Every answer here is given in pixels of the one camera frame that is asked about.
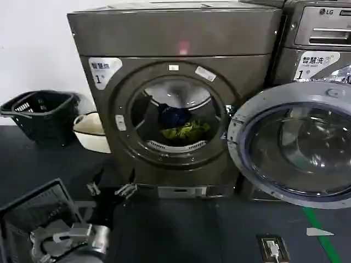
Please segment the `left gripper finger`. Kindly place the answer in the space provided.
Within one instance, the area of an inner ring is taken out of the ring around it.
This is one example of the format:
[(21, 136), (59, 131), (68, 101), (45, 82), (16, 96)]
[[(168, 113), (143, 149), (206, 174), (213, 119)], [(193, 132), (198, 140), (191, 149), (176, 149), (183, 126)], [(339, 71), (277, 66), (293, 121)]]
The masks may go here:
[(86, 188), (90, 192), (91, 196), (98, 196), (101, 194), (101, 190), (99, 189), (99, 184), (103, 177), (104, 168), (100, 168), (98, 171), (93, 173), (91, 179), (86, 183)]
[(138, 187), (135, 183), (135, 169), (133, 168), (128, 183), (116, 190), (114, 195), (119, 197), (131, 197), (137, 189)]

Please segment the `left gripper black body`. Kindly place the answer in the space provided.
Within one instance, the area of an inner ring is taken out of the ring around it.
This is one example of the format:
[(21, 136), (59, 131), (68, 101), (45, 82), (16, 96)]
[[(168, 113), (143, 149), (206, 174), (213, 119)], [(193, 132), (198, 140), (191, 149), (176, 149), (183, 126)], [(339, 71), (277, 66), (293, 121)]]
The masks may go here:
[(114, 192), (102, 192), (94, 197), (96, 207), (93, 209), (92, 224), (114, 228), (114, 213), (117, 206), (125, 204), (125, 196), (115, 195)]

